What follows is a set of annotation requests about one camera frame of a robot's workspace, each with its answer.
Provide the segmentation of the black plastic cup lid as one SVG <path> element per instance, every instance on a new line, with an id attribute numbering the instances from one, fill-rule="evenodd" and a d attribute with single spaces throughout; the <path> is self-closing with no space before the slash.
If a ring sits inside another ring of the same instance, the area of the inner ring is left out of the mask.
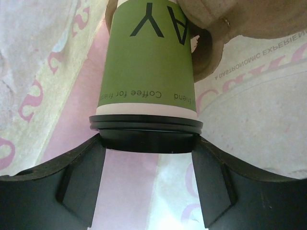
<path id="1" fill-rule="evenodd" d="M 198 120 L 161 115 L 93 115 L 89 121 L 105 148 L 138 153 L 192 152 L 203 127 Z"/>

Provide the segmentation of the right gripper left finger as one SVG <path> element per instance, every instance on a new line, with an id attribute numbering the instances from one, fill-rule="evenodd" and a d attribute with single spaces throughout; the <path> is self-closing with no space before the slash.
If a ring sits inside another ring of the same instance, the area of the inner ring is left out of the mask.
<path id="1" fill-rule="evenodd" d="M 92 226 L 106 149 L 99 135 L 45 163 L 0 178 L 2 230 Z"/>

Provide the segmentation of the brown paper takeout bag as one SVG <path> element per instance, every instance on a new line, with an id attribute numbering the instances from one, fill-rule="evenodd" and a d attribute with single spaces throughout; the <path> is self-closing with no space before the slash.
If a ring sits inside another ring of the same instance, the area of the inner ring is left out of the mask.
<path id="1" fill-rule="evenodd" d="M 104 0 L 0 3 L 0 173 L 13 175 L 94 135 L 108 35 Z M 196 84 L 203 137 L 252 165 L 307 175 L 307 34 L 239 36 Z M 202 230 L 192 158 L 109 150 L 94 230 Z"/>

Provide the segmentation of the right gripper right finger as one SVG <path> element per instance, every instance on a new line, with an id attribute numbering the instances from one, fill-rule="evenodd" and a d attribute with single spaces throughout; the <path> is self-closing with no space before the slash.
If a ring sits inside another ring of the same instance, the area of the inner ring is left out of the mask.
<path id="1" fill-rule="evenodd" d="M 191 155 L 207 229 L 306 229 L 306 179 L 255 167 L 202 137 L 196 137 Z"/>

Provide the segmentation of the green paper coffee cup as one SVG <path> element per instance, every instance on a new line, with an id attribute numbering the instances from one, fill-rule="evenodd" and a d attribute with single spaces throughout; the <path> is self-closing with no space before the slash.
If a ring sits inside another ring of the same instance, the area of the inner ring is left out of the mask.
<path id="1" fill-rule="evenodd" d="M 174 0 L 120 0 L 97 115 L 196 119 L 188 21 Z"/>

